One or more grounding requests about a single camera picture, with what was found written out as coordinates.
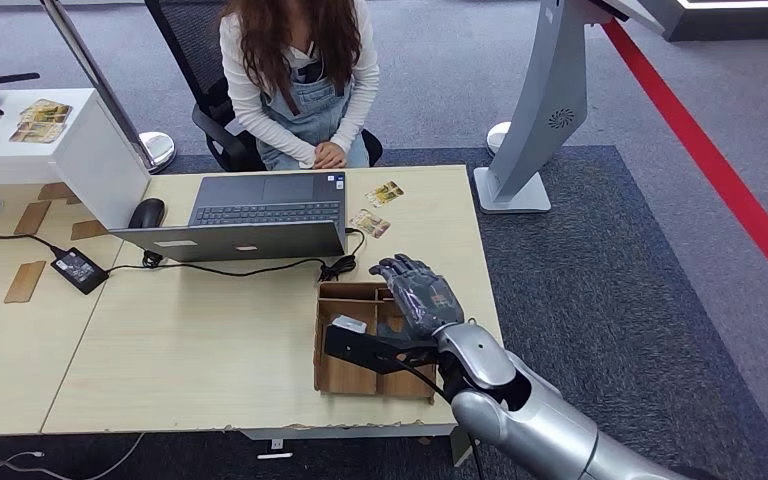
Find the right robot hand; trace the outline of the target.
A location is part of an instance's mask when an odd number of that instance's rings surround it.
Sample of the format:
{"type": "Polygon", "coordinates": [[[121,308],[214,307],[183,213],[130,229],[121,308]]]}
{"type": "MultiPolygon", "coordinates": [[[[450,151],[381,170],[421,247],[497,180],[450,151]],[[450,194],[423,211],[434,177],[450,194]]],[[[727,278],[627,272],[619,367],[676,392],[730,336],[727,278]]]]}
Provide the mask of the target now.
{"type": "Polygon", "coordinates": [[[464,323],[464,310],[447,280],[428,265],[403,253],[369,268],[384,279],[403,315],[403,334],[429,340],[443,327],[464,323]]]}

